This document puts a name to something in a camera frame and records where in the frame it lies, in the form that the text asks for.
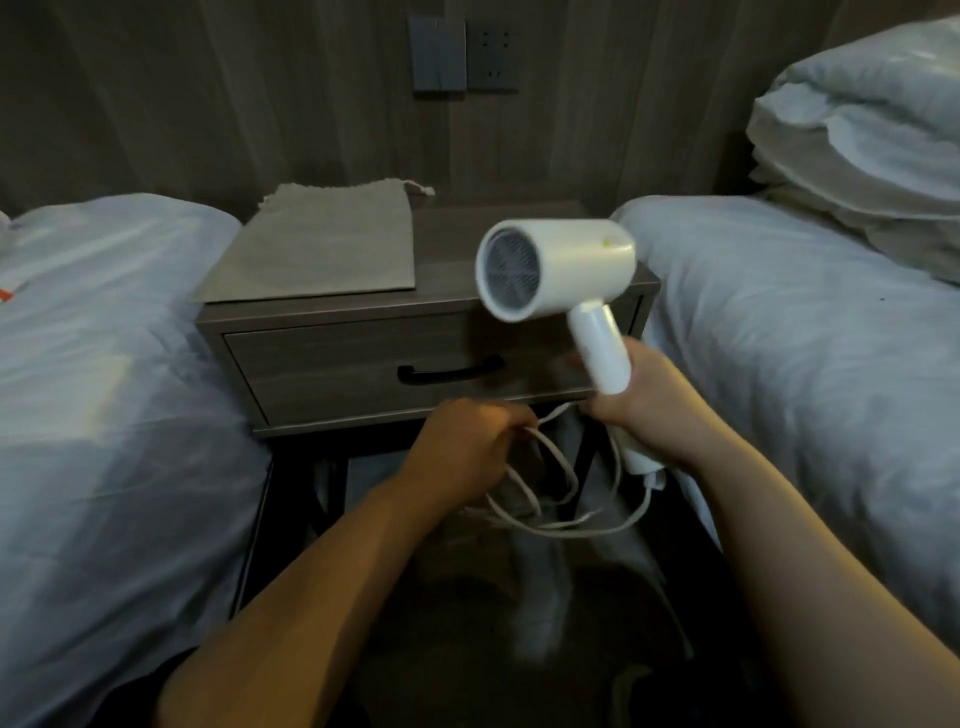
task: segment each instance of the pillow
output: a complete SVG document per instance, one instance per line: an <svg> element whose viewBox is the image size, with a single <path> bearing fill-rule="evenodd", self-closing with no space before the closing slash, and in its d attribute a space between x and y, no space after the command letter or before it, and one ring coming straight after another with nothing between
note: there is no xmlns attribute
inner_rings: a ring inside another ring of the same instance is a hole
<svg viewBox="0 0 960 728"><path fill-rule="evenodd" d="M845 228L858 232L891 260L931 276L960 283L960 222L948 220L897 220L865 215L833 205L790 182L777 180L776 172L758 168L754 179L770 183L762 196L773 202L799 206L830 215Z"/></svg>
<svg viewBox="0 0 960 728"><path fill-rule="evenodd" d="M10 229L10 218L0 210L0 260L13 249L13 231Z"/></svg>
<svg viewBox="0 0 960 728"><path fill-rule="evenodd" d="M768 197L960 282L960 17L794 63L755 101L747 136Z"/></svg>
<svg viewBox="0 0 960 728"><path fill-rule="evenodd" d="M908 23L818 53L788 66L774 89L787 83L896 107L960 143L960 16Z"/></svg>
<svg viewBox="0 0 960 728"><path fill-rule="evenodd" d="M919 195L960 202L960 144L913 123L894 107L851 102L807 83L756 100L756 114L803 133L823 130L822 153Z"/></svg>

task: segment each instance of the drawer handle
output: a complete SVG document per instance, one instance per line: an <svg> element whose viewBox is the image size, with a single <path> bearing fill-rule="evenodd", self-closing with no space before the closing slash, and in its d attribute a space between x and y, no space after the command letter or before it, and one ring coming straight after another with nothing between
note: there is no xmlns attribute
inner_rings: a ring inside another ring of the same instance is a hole
<svg viewBox="0 0 960 728"><path fill-rule="evenodd" d="M503 357L499 354L491 354L484 358L476 366L465 367L464 369L446 369L439 372L418 372L411 366L402 366L396 368L396 378L401 384L446 384L450 381L464 381L465 379L476 379L479 376L485 376L498 372L507 366Z"/></svg>

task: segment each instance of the white hair dryer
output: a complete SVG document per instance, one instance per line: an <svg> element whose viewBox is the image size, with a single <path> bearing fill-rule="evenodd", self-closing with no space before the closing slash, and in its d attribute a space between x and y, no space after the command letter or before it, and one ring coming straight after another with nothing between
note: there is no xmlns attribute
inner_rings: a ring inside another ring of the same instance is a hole
<svg viewBox="0 0 960 728"><path fill-rule="evenodd" d="M607 303L635 270L634 239L613 220L504 220L484 235L476 257L487 310L510 323L565 312L593 386L605 395L630 384L630 358ZM662 469L623 430L612 436L628 473Z"/></svg>

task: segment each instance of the white bedsheet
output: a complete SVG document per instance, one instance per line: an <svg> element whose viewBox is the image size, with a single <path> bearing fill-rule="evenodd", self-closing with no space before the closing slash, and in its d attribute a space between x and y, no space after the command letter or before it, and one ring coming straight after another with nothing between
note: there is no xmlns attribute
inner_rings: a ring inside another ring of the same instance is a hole
<svg viewBox="0 0 960 728"><path fill-rule="evenodd" d="M614 219L663 280L646 341L960 652L960 289L760 200Z"/></svg>
<svg viewBox="0 0 960 728"><path fill-rule="evenodd" d="M83 725L228 616L268 463L189 295L239 229L155 195L15 220L0 274L0 724Z"/></svg>

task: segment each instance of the wall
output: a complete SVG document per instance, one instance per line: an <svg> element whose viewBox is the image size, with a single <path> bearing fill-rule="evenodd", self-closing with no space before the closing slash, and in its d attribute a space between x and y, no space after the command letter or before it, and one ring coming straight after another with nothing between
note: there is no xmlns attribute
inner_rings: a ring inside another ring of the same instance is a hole
<svg viewBox="0 0 960 728"><path fill-rule="evenodd" d="M736 191L789 62L944 0L33 0L0 4L0 208L153 191L241 217L280 182ZM415 99L406 15L493 17L517 94Z"/></svg>

